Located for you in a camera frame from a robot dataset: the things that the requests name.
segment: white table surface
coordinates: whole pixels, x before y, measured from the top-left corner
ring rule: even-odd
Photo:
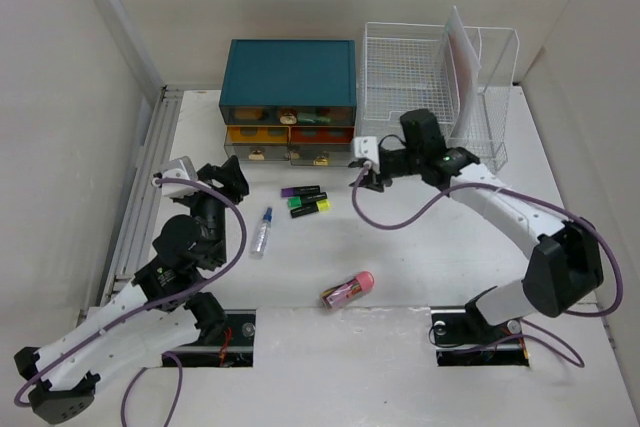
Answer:
[[[196,166],[224,161],[217,95],[185,94],[172,157],[190,155]],[[510,162],[501,177],[559,202],[520,89],[513,93],[507,142]],[[260,307],[254,367],[186,369],[173,426],[638,425],[597,319],[531,318],[580,351],[587,363],[582,370],[533,342],[527,344],[531,368],[437,367],[424,306],[464,303],[526,267],[515,247],[463,206],[446,200],[405,231],[377,232],[350,207],[353,170],[249,165],[244,171],[252,191],[241,210],[253,228],[273,204],[273,236],[263,260],[243,259],[212,291],[225,308]],[[327,189],[333,210],[288,218],[280,187],[315,183]],[[382,195],[363,192],[362,204],[375,218],[394,222],[434,193],[407,179]],[[163,200],[156,230],[179,211]],[[232,217],[227,226],[231,255],[238,235]],[[371,270],[377,283],[359,303],[376,307],[333,314],[311,308],[323,288],[362,269]],[[132,376],[119,377],[68,425],[120,425],[120,400]],[[145,374],[130,399],[129,425],[162,425],[175,381],[175,369]]]
[[[171,158],[188,155],[196,168],[226,160],[218,99],[219,91],[185,93]],[[521,89],[514,89],[506,132],[509,162],[500,172],[503,181],[560,202]],[[274,213],[264,258],[245,256],[210,288],[227,309],[317,306],[320,292],[362,270],[373,273],[376,286],[355,305],[457,305],[526,270],[527,261],[515,245],[452,200],[443,199],[408,228],[386,232],[365,224],[351,206],[349,183],[356,169],[292,167],[286,162],[244,163],[242,169],[251,193],[239,207],[250,237],[268,205]],[[331,211],[291,219],[280,188],[316,184],[329,195]],[[384,194],[362,190],[359,199],[374,219],[396,223],[436,193],[415,177],[394,181]],[[170,217],[184,212],[184,207],[162,199],[153,237]],[[227,239],[231,258],[239,228],[230,212]]]

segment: orange drawer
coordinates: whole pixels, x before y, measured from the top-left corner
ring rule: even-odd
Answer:
[[[292,127],[291,142],[296,144],[348,144],[353,127]]]
[[[232,142],[286,144],[288,127],[227,127]]]

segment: clear plastic bottle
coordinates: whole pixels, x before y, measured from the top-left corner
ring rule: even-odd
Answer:
[[[269,231],[271,230],[272,210],[271,207],[267,208],[253,236],[253,242],[251,242],[251,255],[258,259],[262,258],[264,249],[267,247],[267,239],[269,238]]]

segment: screw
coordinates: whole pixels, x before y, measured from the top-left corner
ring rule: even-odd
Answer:
[[[520,332],[522,332],[522,326],[517,320],[510,320],[509,322],[507,322],[507,330],[512,334],[519,334]]]
[[[256,333],[256,326],[251,322],[242,325],[242,335],[245,337],[253,337]]]
[[[433,323],[433,332],[436,335],[444,335],[447,333],[447,324],[444,320],[436,320]]]

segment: teal drawer box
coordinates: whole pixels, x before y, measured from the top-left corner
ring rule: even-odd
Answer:
[[[233,40],[220,95],[227,125],[353,125],[352,40]]]

